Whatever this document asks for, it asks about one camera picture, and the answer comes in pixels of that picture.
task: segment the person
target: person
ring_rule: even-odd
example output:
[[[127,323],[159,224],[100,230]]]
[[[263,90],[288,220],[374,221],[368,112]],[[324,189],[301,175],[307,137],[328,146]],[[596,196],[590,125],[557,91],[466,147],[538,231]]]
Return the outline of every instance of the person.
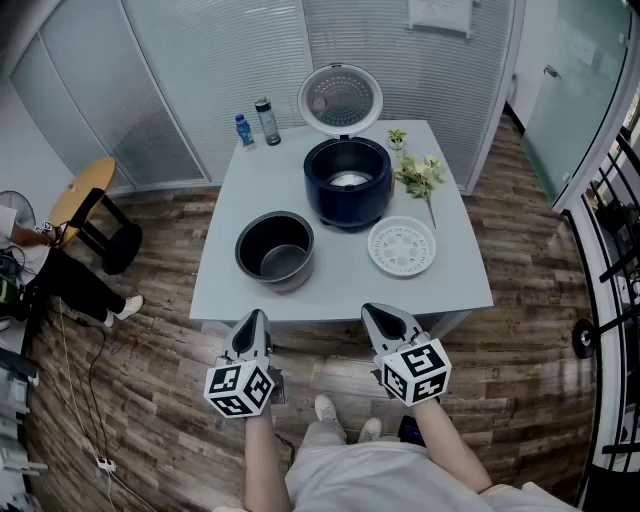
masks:
[[[78,260],[52,245],[60,233],[36,233],[15,223],[17,211],[0,205],[0,250],[20,266],[17,284],[60,297],[72,309],[111,327],[142,307],[141,295],[122,298]]]
[[[358,443],[347,446],[336,408],[315,400],[318,421],[309,425],[286,478],[279,470],[269,404],[246,421],[244,506],[251,512],[560,512],[575,509],[532,483],[523,489],[493,485],[480,460],[440,404],[414,405],[426,448],[380,437],[368,420]],[[238,509],[219,507],[215,512]]]

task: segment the black pants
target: black pants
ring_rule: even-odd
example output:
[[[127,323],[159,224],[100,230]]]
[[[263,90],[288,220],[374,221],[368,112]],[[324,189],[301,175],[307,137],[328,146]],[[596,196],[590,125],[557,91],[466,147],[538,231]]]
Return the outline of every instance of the black pants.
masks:
[[[30,283],[38,293],[57,295],[76,311],[104,322],[107,309],[121,313],[125,300],[93,272],[64,251],[51,249],[44,266]]]

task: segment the forearm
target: forearm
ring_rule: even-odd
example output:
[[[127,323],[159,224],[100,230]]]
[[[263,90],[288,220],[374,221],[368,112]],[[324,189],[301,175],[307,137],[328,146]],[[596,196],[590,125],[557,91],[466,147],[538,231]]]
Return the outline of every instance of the forearm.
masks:
[[[247,419],[244,453],[245,508],[250,512],[291,512],[268,403],[260,416]]]
[[[11,243],[20,247],[35,247],[36,245],[49,245],[51,240],[43,233],[36,233],[30,229],[13,226],[11,231]]]
[[[431,460],[475,492],[491,487],[491,478],[478,457],[460,437],[436,400],[413,407]]]

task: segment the glass door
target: glass door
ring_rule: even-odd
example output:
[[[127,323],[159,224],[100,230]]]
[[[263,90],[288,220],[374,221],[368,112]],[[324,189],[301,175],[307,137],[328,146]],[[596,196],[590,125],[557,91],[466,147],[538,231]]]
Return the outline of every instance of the glass door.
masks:
[[[562,0],[542,87],[524,135],[527,157],[551,204],[600,129],[627,52],[630,12],[618,1]]]

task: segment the power strip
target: power strip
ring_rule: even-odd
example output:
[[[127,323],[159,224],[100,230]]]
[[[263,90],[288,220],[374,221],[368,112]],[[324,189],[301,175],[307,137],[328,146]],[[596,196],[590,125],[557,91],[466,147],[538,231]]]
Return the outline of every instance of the power strip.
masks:
[[[98,463],[98,467],[100,469],[104,469],[109,473],[116,472],[116,463],[109,459],[104,459],[102,457],[96,457],[96,462]]]

